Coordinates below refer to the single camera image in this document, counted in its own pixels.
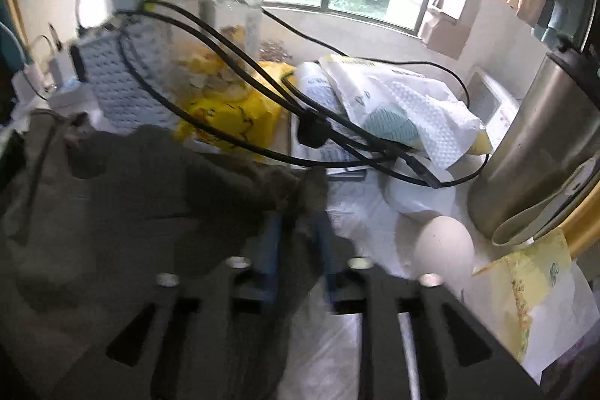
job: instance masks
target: white egg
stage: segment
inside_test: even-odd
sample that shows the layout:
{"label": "white egg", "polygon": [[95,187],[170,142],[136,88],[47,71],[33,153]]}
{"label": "white egg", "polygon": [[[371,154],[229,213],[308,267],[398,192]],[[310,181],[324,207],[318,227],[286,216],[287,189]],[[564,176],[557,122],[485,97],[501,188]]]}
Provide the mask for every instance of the white egg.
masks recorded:
{"label": "white egg", "polygon": [[441,216],[421,229],[416,240],[412,274],[437,273],[445,285],[460,297],[473,272],[475,249],[469,231],[456,219]]}

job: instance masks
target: black lid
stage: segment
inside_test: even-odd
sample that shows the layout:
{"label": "black lid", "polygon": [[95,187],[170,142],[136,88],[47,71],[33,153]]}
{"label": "black lid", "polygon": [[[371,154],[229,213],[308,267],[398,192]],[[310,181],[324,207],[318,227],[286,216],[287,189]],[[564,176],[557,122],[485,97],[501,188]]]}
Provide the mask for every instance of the black lid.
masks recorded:
{"label": "black lid", "polygon": [[561,38],[558,49],[547,56],[573,79],[600,111],[598,65],[584,57],[568,38]]}

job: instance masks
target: brown fabric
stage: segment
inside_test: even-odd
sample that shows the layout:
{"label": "brown fabric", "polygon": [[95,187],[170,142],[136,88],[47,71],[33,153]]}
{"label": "brown fabric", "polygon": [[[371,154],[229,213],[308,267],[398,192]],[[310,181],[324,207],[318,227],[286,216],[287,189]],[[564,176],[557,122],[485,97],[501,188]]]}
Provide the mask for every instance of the brown fabric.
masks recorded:
{"label": "brown fabric", "polygon": [[[41,396],[142,309],[158,272],[208,273],[242,253],[264,211],[302,222],[325,209],[324,172],[200,155],[151,126],[119,136],[39,111],[25,151],[1,220],[0,342]],[[232,362],[235,396],[268,398],[283,372],[289,319],[317,279],[301,229],[284,234],[274,313],[235,331],[250,351]]]}

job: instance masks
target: screw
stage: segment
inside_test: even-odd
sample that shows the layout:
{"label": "screw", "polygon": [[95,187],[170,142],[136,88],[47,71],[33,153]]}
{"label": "screw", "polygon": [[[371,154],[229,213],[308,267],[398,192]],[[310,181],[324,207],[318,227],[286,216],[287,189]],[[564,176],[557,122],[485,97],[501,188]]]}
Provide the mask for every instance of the screw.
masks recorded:
{"label": "screw", "polygon": [[437,273],[427,273],[419,276],[419,283],[423,286],[431,288],[432,286],[440,286],[444,282],[444,279]]}
{"label": "screw", "polygon": [[250,267],[251,262],[248,258],[244,258],[243,256],[229,256],[229,258],[227,258],[227,265],[231,268],[236,268],[237,270],[244,270],[244,268]]}
{"label": "screw", "polygon": [[167,286],[173,288],[179,285],[179,276],[173,273],[158,273],[156,276],[156,282],[160,286]]}
{"label": "screw", "polygon": [[348,266],[353,270],[368,270],[373,268],[373,260],[366,256],[357,256],[348,260]]}

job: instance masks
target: gray fabric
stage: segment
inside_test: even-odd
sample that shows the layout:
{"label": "gray fabric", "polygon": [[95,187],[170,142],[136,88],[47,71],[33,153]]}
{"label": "gray fabric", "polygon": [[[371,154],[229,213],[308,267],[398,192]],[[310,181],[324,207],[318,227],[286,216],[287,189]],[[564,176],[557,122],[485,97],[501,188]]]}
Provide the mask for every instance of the gray fabric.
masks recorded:
{"label": "gray fabric", "polygon": [[232,397],[272,396],[290,318],[318,275],[302,216],[325,209],[325,173],[196,154],[151,126],[96,132],[84,115],[50,111],[32,116],[25,146],[1,220],[0,342],[38,394],[122,330],[158,272],[202,276],[242,253],[264,211],[283,210],[299,225],[284,233],[277,306],[235,330],[232,363]]}

